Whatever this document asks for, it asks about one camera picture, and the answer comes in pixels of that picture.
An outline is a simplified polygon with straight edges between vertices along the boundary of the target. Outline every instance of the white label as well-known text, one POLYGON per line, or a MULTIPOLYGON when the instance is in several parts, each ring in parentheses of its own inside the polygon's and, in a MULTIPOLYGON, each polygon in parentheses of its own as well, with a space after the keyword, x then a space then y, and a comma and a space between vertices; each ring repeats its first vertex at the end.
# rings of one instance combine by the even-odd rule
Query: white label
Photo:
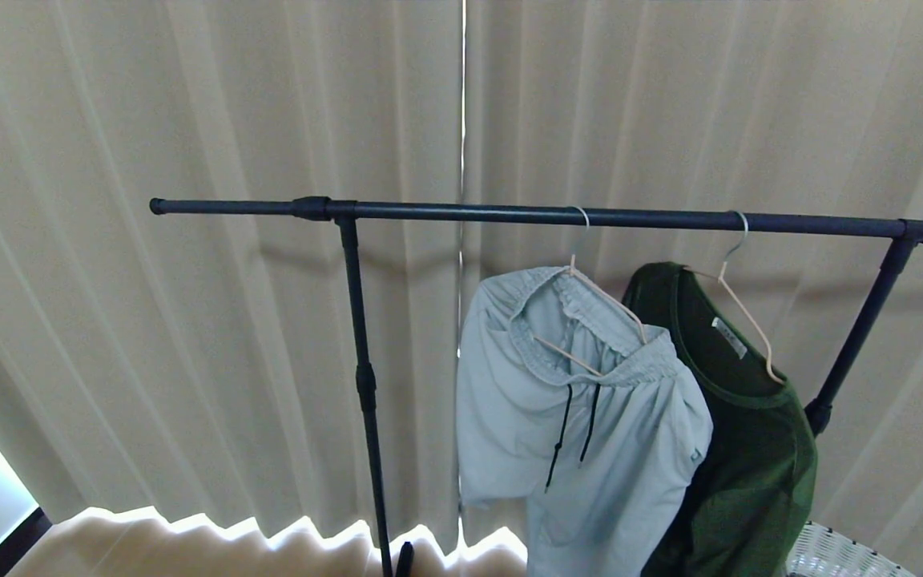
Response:
POLYGON ((740 361, 743 360, 743 357, 747 356, 747 345, 743 344, 743 341, 736 336, 736 333, 732 332, 732 329, 728 328, 728 325, 725 325, 725 321, 715 317, 711 321, 711 326, 714 326, 715 329, 718 329, 718 332, 721 333, 722 337, 725 337, 725 340, 728 341, 729 345, 732 345, 732 350, 736 351, 737 355, 740 355, 740 361))

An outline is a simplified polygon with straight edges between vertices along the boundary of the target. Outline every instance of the clothing rack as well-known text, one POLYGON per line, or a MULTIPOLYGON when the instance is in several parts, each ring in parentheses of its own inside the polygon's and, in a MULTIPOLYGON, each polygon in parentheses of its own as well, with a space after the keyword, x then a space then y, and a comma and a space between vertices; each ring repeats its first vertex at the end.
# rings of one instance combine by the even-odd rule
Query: clothing rack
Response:
MULTIPOLYGON (((161 200, 153 198, 149 207, 156 215, 191 213, 192 215, 275 215, 297 216, 306 220, 333 220, 341 228, 348 293, 355 333, 358 366, 355 383, 365 423, 365 441, 369 448, 369 471, 373 476, 373 501, 377 512, 377 537, 380 540, 382 574, 394 577, 389 554, 387 511, 377 434, 377 378, 369 364, 369 338, 365 331, 365 308, 362 302, 362 270, 358 259, 359 219, 455 220, 455 222, 524 223, 545 225, 586 225, 583 212, 573 208, 503 207, 489 204, 418 204, 417 202, 364 202, 331 200, 308 196, 290 201, 228 200, 161 200)), ((743 230, 735 212, 631 211, 619 208, 586 208, 586 217, 594 226, 664 228, 685 230, 743 230)), ((861 351, 882 305, 885 304, 913 249, 923 244, 923 220, 856 219, 846 216, 766 215, 746 213, 750 229, 759 232, 787 232, 891 238, 878 276, 860 314, 853 322, 846 342, 828 372, 821 391, 807 405, 805 413, 814 435, 821 434, 832 416, 832 401, 846 379, 846 373, 861 351)), ((398 556, 398 577, 407 577, 413 563, 413 548, 404 544, 398 556)))

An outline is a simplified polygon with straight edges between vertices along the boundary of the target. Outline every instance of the wicker basket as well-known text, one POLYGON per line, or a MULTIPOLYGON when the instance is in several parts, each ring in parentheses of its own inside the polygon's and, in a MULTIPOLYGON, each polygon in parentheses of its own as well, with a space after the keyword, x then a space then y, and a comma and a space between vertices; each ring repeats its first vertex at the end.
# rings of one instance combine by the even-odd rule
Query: wicker basket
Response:
POLYGON ((915 577, 878 552, 807 522, 785 559, 785 574, 799 577, 915 577))

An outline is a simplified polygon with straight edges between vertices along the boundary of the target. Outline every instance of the drawstring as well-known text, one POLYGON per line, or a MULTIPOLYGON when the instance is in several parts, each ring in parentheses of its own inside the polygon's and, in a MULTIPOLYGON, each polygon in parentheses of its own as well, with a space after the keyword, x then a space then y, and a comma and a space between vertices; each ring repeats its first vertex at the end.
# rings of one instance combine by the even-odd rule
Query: drawstring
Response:
POLYGON ((590 436, 593 436, 593 420, 597 416, 597 399, 600 398, 600 383, 593 390, 593 405, 590 405, 590 429, 586 432, 586 442, 582 444, 582 455, 579 455, 579 466, 586 459, 586 449, 590 448, 590 436))
POLYGON ((561 452, 561 443, 565 441, 565 426, 568 425, 568 409, 572 406, 572 385, 568 385, 568 402, 565 402, 565 416, 561 419, 561 434, 558 435, 558 442, 554 445, 554 457, 550 460, 550 471, 546 474, 546 485, 543 486, 543 493, 550 486, 550 479, 554 476, 554 464, 558 462, 558 453, 561 452))

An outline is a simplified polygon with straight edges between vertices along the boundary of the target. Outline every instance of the clothing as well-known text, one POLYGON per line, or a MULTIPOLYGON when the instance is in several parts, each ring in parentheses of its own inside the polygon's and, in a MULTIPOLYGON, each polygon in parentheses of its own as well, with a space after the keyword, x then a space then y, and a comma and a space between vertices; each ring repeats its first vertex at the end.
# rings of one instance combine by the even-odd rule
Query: clothing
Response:
POLYGON ((477 289, 457 371, 461 500, 527 497, 532 577, 637 575, 707 453, 711 417, 666 329, 646 326, 644 344, 625 312, 566 270, 477 289))
POLYGON ((714 419, 707 457, 643 574, 776 574, 810 514, 817 471, 794 390, 781 373, 787 384, 770 379, 763 355, 726 329, 732 325, 681 265, 640 268, 623 303, 643 322, 671 330, 714 419))

